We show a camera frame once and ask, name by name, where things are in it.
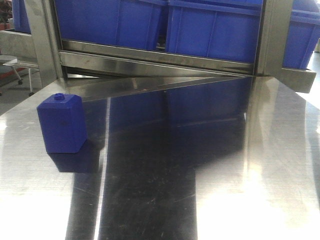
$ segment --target bottle cap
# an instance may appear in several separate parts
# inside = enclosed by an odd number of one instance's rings
[[[54,100],[64,100],[65,99],[65,95],[63,93],[56,93],[54,95]]]

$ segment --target blue bottle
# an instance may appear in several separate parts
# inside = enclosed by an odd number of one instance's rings
[[[77,153],[87,139],[80,96],[56,93],[37,108],[46,151]]]

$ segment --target red object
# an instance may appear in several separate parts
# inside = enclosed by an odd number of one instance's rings
[[[0,31],[10,29],[10,23],[0,23]]]
[[[16,69],[16,71],[17,71],[17,72],[20,72],[20,71],[22,71],[23,69],[24,69],[23,67],[19,67],[19,68]],[[13,74],[15,74],[14,71],[8,71],[8,72],[6,72],[6,73],[0,74],[0,79],[4,79],[4,78],[6,78],[6,77],[8,77],[8,76],[11,76],[11,75],[13,75]]]

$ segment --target metal frame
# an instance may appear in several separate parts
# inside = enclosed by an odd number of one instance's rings
[[[293,0],[264,1],[254,75],[273,76],[297,92],[308,93],[316,73],[283,67],[292,5]]]
[[[274,76],[299,92],[308,92],[316,76],[309,70],[282,67],[293,0],[264,0],[254,64],[62,40],[54,1],[24,1],[32,36],[3,31],[0,33],[1,48],[5,54],[17,56],[19,60],[31,62],[33,59],[34,64],[38,64],[43,85],[67,79],[64,67],[88,75]]]

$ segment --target metal table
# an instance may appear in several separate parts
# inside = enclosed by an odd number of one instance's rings
[[[319,239],[319,109],[230,79],[54,82],[2,115],[0,239]],[[45,151],[36,106],[57,92],[83,97],[77,154]]]

